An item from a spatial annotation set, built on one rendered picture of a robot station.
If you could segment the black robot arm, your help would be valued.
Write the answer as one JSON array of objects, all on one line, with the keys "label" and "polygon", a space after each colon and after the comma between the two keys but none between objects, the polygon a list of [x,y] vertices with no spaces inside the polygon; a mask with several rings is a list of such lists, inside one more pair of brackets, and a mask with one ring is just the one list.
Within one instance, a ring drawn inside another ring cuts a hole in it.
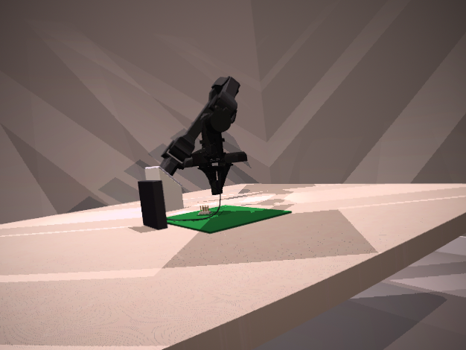
[{"label": "black robot arm", "polygon": [[[186,133],[172,140],[161,154],[164,159],[160,167],[171,176],[177,168],[184,169],[186,158],[192,157],[195,165],[209,162],[214,157],[220,159],[220,152],[215,141],[207,147],[202,144],[202,149],[193,152],[195,140],[200,133],[202,136],[222,135],[222,132],[230,128],[236,118],[235,97],[239,92],[240,84],[233,77],[219,77],[211,88],[207,104]],[[182,163],[167,154],[167,151]]]}]

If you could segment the black cable with plug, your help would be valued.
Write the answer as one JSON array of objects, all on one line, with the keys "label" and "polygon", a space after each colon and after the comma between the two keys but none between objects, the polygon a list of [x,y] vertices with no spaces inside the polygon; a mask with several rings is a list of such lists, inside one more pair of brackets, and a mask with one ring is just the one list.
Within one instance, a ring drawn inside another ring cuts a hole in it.
[{"label": "black cable with plug", "polygon": [[[219,189],[219,185],[218,185],[218,180],[214,180],[214,179],[211,179],[209,180],[209,184],[211,186],[211,194],[212,195],[220,195],[220,201],[221,201],[221,194],[223,193],[223,190],[220,190]],[[215,214],[219,211],[220,209],[220,204],[219,204],[219,208],[218,210],[215,212]],[[215,214],[213,214],[212,216],[214,216]],[[212,217],[210,216],[210,217]],[[206,217],[206,218],[202,218],[202,219],[191,219],[191,220],[204,220],[204,219],[207,219],[207,218],[210,218],[210,217]],[[173,220],[173,221],[183,221],[183,220]]]}]

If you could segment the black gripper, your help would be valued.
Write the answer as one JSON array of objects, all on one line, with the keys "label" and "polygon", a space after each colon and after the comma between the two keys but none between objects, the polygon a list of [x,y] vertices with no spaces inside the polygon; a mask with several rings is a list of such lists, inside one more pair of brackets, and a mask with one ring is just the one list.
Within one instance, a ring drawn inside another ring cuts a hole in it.
[{"label": "black gripper", "polygon": [[[217,144],[217,147],[220,152],[220,159],[215,159],[215,157],[212,160],[209,160],[209,162],[206,163],[199,163],[197,165],[194,164],[194,161],[192,158],[186,158],[184,161],[184,168],[190,168],[190,167],[195,167],[199,166],[197,169],[201,170],[205,173],[207,176],[208,180],[214,179],[217,180],[218,178],[218,185],[219,189],[222,190],[224,183],[226,181],[226,176],[229,172],[230,167],[233,165],[232,163],[234,162],[245,162],[247,161],[247,155],[246,153],[243,152],[235,152],[235,153],[224,153],[223,152],[223,141],[225,139],[222,139],[222,135],[211,135],[211,136],[202,136],[202,140],[200,140],[200,144],[203,144],[204,147],[207,147],[211,145],[211,142],[214,142]],[[216,161],[215,161],[216,160]],[[217,163],[218,166],[212,166],[212,163]]]}]

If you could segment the green circuit board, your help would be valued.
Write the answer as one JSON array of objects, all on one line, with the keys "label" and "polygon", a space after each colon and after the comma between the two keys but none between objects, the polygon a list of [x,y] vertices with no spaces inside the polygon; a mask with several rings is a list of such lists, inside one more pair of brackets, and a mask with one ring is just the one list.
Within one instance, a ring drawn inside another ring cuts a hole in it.
[{"label": "green circuit board", "polygon": [[[286,214],[293,213],[292,211],[276,210],[276,209],[260,209],[243,206],[221,206],[219,211],[218,207],[208,208],[203,207],[199,211],[178,214],[166,217],[167,224],[171,226],[178,226],[185,229],[191,229],[198,232],[213,234],[227,229],[233,229],[239,226],[244,226],[250,223],[256,223],[262,220],[268,220],[274,217],[279,217]],[[215,214],[214,216],[212,216]],[[212,217],[210,217],[212,216]],[[204,220],[191,220],[202,219]],[[183,220],[183,221],[173,221]]]}]

